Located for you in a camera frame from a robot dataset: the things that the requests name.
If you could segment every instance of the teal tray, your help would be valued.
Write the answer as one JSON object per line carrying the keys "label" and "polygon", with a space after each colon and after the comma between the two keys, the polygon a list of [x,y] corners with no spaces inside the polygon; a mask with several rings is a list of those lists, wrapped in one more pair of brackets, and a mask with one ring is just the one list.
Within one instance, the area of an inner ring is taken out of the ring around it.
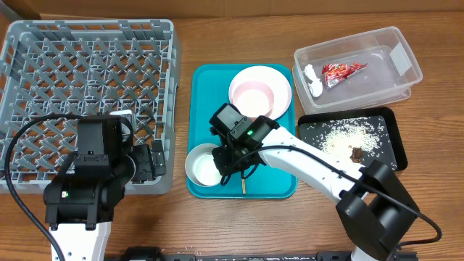
{"label": "teal tray", "polygon": [[[229,85],[237,73],[255,65],[202,65],[196,69],[191,85],[190,128],[188,152],[194,147],[210,143],[220,145],[218,136],[210,133],[210,118],[219,107],[229,102]],[[281,72],[293,86],[289,69],[283,65],[264,65]],[[295,134],[295,107],[293,96],[289,109],[277,121]],[[208,199],[285,199],[297,189],[294,176],[269,166],[260,165],[256,172],[245,180],[246,194],[242,193],[240,174],[232,175],[226,186],[201,187],[187,178],[190,192],[199,198]]]}

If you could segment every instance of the gray metal grid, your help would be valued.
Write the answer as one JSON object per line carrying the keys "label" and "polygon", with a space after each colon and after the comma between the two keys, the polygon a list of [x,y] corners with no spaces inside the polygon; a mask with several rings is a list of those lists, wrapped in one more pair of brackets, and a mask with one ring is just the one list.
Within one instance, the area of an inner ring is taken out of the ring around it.
{"label": "gray metal grid", "polygon": [[[142,184],[130,183],[126,191],[167,192],[172,186],[180,50],[169,20],[11,24],[0,56],[0,72],[7,77],[0,103],[0,131],[5,138],[0,141],[1,169],[11,138],[34,117],[131,109],[136,113],[134,143],[161,140],[167,174]],[[49,120],[20,139],[10,164],[19,192],[43,191],[65,155],[75,149],[76,124],[77,120]],[[0,192],[5,192],[4,176],[0,176]]]}

